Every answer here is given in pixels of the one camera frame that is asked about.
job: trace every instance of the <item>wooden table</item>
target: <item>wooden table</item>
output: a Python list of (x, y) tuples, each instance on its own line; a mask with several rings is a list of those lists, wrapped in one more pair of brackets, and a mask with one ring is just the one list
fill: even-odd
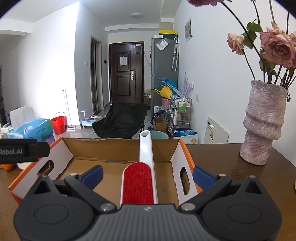
[[(241, 144), (188, 145), (189, 152), (196, 165), (200, 165), (213, 174), (227, 174), (233, 179), (245, 179), (255, 175), (278, 205), (283, 224), (276, 241), (296, 240), (296, 194), (294, 167), (278, 151), (272, 149), (265, 166), (259, 167), (245, 162), (239, 156)], [(12, 224), (17, 204), (7, 187), (17, 177), (20, 170), (0, 169), (0, 241), (19, 241)]]

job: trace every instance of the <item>ceiling light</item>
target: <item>ceiling light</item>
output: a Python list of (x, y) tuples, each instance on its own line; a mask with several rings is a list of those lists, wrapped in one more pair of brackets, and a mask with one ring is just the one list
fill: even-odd
[(142, 14), (140, 14), (138, 12), (135, 12), (135, 13), (131, 14), (131, 17), (132, 18), (141, 18), (142, 17)]

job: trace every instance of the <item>white handle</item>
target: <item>white handle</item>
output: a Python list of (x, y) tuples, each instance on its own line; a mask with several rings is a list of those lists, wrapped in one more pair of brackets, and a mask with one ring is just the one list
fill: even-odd
[(151, 169), (152, 187), (153, 187), (153, 201), (158, 203), (156, 181), (153, 163), (152, 141), (150, 131), (142, 131), (140, 133), (140, 162), (146, 163)]

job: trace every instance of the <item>refrigerator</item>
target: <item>refrigerator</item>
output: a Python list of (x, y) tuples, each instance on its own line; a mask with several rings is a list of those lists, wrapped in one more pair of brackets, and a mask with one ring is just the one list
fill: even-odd
[(161, 39), (154, 39), (154, 38), (151, 39), (151, 116), (152, 117), (154, 114), (154, 107), (162, 106), (160, 95), (152, 90), (154, 86), (161, 83), (161, 81), (158, 80), (158, 78), (173, 79), (175, 84), (178, 87), (179, 67), (177, 66), (177, 71), (175, 71), (176, 59), (174, 63), (174, 68), (173, 70), (171, 70), (176, 40), (168, 39), (169, 45), (163, 50), (160, 50), (155, 45), (160, 40)]

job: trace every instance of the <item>doorframe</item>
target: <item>doorframe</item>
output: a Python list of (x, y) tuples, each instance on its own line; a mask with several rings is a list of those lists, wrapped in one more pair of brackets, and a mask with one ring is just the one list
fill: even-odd
[(110, 96), (110, 104), (112, 104), (112, 93), (111, 93), (111, 47), (115, 45), (128, 45), (128, 44), (141, 44), (142, 45), (142, 103), (144, 102), (144, 88), (145, 88), (145, 55), (144, 55), (144, 49), (145, 49), (145, 42), (144, 41), (138, 41), (138, 42), (120, 42), (120, 43), (112, 43), (108, 44), (108, 69), (109, 69), (109, 96)]
[[(2, 71), (2, 65), (0, 65), (0, 81), (1, 81), (1, 92), (0, 95), (2, 95), (2, 101), (3, 101), (3, 108), (4, 108), (4, 113), (5, 113), (5, 119), (6, 119), (6, 123), (7, 123), (7, 116), (6, 116), (6, 108), (5, 108), (5, 101), (4, 101), (4, 89), (3, 89), (3, 71)], [(2, 118), (0, 117), (0, 125), (3, 126), (2, 123)]]
[[(90, 84), (91, 84), (91, 43), (95, 42), (98, 46), (96, 48), (96, 95), (97, 95), (97, 103), (98, 109), (104, 109), (104, 99), (103, 99), (103, 83), (102, 83), (102, 41), (97, 39), (96, 37), (91, 35), (90, 40), (90, 65), (89, 65), (89, 73), (90, 73)], [(91, 96), (91, 105), (94, 113), (94, 105)]]

